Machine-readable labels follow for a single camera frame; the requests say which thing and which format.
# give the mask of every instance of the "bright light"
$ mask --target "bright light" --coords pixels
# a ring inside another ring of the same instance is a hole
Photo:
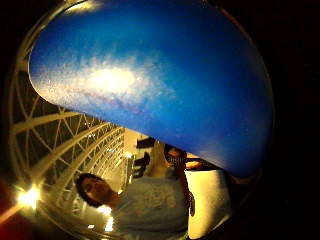
[[[100,212],[100,213],[103,213],[103,214],[105,214],[107,216],[110,216],[112,210],[111,210],[110,207],[101,206],[101,207],[97,208],[97,211]]]
[[[132,157],[132,153],[130,153],[130,152],[125,152],[125,153],[124,153],[124,156],[125,156],[126,158],[131,158],[131,157]]]
[[[123,93],[134,83],[133,73],[127,69],[111,68],[94,72],[89,79],[96,88],[112,93]]]
[[[108,218],[108,221],[107,221],[107,224],[106,224],[106,227],[104,228],[104,230],[106,232],[111,232],[113,230],[113,217],[109,217]]]
[[[32,187],[28,192],[19,194],[18,202],[24,206],[29,205],[32,207],[32,209],[36,209],[36,203],[39,197],[39,190],[35,187]]]
[[[90,12],[93,11],[95,9],[97,9],[99,7],[99,4],[95,3],[95,2],[83,2],[80,4],[76,4],[72,7],[70,7],[66,13],[83,13],[83,12]]]

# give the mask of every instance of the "dark background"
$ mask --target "dark background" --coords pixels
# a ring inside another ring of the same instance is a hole
[[[1,97],[23,37],[58,0],[12,0],[1,7]],[[275,131],[263,175],[235,216],[206,239],[309,239],[304,231],[304,166],[319,159],[307,143],[319,137],[320,3],[317,0],[216,1],[246,29],[259,49],[272,83]],[[1,133],[6,133],[5,102]],[[10,169],[1,142],[0,212],[11,204]],[[50,223],[16,215],[0,227],[0,239],[73,239]]]

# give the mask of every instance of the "person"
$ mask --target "person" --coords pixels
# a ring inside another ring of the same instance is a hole
[[[225,172],[218,166],[205,161],[202,158],[199,158],[196,155],[188,153],[169,144],[165,144],[164,155],[168,167],[174,167],[175,169],[192,169],[196,171],[216,170],[223,172],[223,177],[226,181],[228,192],[230,195],[230,204],[233,210],[239,208],[250,190],[254,187],[256,180],[259,179],[262,173],[262,170],[259,168],[247,177],[236,177],[228,172]],[[185,188],[184,185],[187,184],[187,181],[184,180],[184,177],[181,177],[180,182],[183,188]]]
[[[76,179],[76,189],[88,205],[112,209],[116,235],[139,240],[179,239],[186,235],[189,215],[183,175],[183,167],[168,167],[165,177],[135,179],[118,193],[99,176],[82,173]]]

